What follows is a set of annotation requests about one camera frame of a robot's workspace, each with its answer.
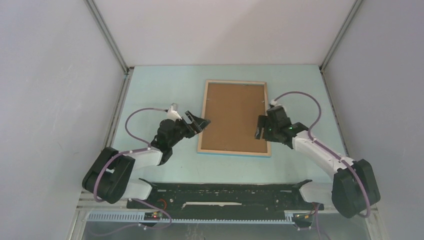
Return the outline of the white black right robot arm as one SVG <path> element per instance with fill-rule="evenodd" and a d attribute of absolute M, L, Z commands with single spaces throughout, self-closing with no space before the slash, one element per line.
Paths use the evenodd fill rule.
<path fill-rule="evenodd" d="M 317 139 L 310 128 L 293 123 L 281 105 L 271 105 L 259 115 L 255 138 L 281 143 L 309 157 L 330 178 L 330 183 L 305 180 L 295 187 L 291 204 L 304 209 L 310 203 L 333 206 L 343 217 L 352 218 L 381 200 L 372 165 L 365 159 L 354 160 L 330 149 Z"/>

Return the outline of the aluminium corner post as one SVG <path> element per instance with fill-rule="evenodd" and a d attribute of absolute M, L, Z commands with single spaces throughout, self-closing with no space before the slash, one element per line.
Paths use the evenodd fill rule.
<path fill-rule="evenodd" d="M 355 19 L 358 11 L 360 10 L 361 6 L 363 5 L 364 0 L 355 0 L 353 5 L 351 6 L 346 18 L 344 19 L 337 35 L 335 36 L 328 52 L 326 53 L 319 69 L 321 73 L 324 73 L 327 66 L 331 62 L 333 55 L 335 54 L 336 50 L 338 49 L 340 43 L 343 40 L 343 37 L 347 33 L 349 27 L 351 26 L 353 20 Z"/>
<path fill-rule="evenodd" d="M 111 50 L 114 58 L 117 60 L 118 65 L 120 66 L 121 70 L 125 75 L 128 74 L 130 71 L 130 67 L 127 65 L 126 61 L 124 60 L 124 57 L 111 33 L 109 30 L 107 23 L 105 22 L 102 13 L 97 5 L 97 3 L 94 0 L 83 0 L 83 2 L 86 4 L 90 14 L 92 15 L 94 22 L 96 23 L 97 27 L 100 30 L 100 33 L 102 34 L 106 44 L 108 45 L 109 49 Z"/>

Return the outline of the left aluminium corner post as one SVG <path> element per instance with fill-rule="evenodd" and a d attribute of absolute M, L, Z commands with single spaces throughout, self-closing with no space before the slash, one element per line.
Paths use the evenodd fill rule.
<path fill-rule="evenodd" d="M 114 58 L 117 60 L 118 65 L 120 66 L 121 70 L 125 75 L 128 74 L 130 71 L 130 67 L 127 65 L 126 61 L 124 60 L 124 57 L 111 33 L 109 30 L 107 23 L 105 22 L 102 13 L 97 5 L 97 3 L 94 0 L 83 0 L 83 2 L 86 4 L 90 14 L 92 15 L 94 22 L 96 23 L 97 27 L 100 30 L 100 33 L 102 34 L 106 44 L 108 45 L 109 49 L 111 50 Z"/>

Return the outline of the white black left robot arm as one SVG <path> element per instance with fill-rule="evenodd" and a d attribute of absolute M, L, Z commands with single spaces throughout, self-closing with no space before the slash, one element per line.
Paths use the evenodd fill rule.
<path fill-rule="evenodd" d="M 137 177 L 135 171 L 165 164 L 173 154 L 173 147 L 184 138 L 201 133 L 209 124 L 204 119 L 186 111 L 187 122 L 176 110 L 165 110 L 166 119 L 159 123 L 156 135 L 147 147 L 118 151 L 104 148 L 82 180 L 82 187 L 94 195 L 96 202 L 114 204 L 122 198 L 138 199 L 145 208 L 158 202 L 154 185 Z"/>

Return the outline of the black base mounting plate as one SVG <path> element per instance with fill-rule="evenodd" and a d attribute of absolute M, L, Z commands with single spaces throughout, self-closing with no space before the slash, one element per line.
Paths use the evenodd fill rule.
<path fill-rule="evenodd" d="M 174 220 L 282 221 L 286 211 L 311 213 L 300 184 L 160 183 L 146 202 Z"/>

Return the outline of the right aluminium corner post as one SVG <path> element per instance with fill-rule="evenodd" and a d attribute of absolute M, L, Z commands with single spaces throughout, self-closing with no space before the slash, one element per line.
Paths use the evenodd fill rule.
<path fill-rule="evenodd" d="M 338 49 L 340 43 L 343 40 L 343 37 L 347 33 L 349 27 L 351 26 L 353 20 L 355 19 L 358 11 L 360 10 L 361 6 L 363 5 L 364 0 L 355 0 L 353 5 L 351 6 L 346 18 L 344 19 L 337 35 L 335 36 L 328 52 L 326 53 L 319 69 L 321 73 L 324 73 L 327 66 L 331 62 L 333 55 L 335 54 L 336 50 Z"/>

